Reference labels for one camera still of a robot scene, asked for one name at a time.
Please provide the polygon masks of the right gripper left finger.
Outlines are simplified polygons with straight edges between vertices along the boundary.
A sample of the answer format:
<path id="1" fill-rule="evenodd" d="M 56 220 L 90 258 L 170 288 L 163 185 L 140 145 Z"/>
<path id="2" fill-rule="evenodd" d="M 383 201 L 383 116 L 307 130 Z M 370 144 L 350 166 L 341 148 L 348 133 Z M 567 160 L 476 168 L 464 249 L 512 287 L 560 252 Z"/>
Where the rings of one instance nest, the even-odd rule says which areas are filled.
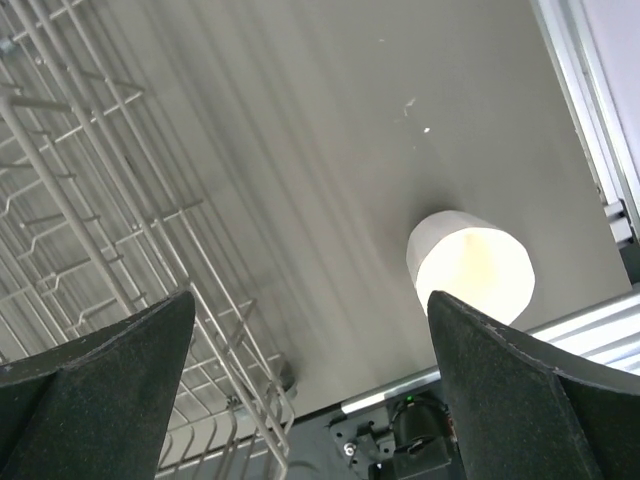
<path id="1" fill-rule="evenodd" d="M 154 478 L 194 322 L 184 290 L 2 365 L 2 478 Z"/>

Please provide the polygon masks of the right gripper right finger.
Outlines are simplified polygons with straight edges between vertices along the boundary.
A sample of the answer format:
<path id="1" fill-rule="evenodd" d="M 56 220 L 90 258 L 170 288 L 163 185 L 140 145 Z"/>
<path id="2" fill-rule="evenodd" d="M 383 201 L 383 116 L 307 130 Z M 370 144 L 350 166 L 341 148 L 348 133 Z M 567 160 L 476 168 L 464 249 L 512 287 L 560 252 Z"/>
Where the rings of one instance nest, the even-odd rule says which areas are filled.
<path id="1" fill-rule="evenodd" d="M 436 291 L 427 317 L 470 479 L 636 479 L 639 378 Z"/>

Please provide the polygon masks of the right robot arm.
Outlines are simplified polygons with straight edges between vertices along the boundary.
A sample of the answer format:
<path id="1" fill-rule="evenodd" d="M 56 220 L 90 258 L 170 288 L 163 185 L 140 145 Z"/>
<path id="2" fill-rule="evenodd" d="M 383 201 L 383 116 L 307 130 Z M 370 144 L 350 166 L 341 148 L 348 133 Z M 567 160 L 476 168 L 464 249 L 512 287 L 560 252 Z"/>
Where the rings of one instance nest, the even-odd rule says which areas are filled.
<path id="1" fill-rule="evenodd" d="M 433 293 L 442 400 L 400 403 L 396 449 L 373 479 L 460 455 L 470 479 L 635 479 L 639 379 Z M 179 292 L 116 324 L 1 369 L 5 479 L 152 479 L 195 321 Z"/>

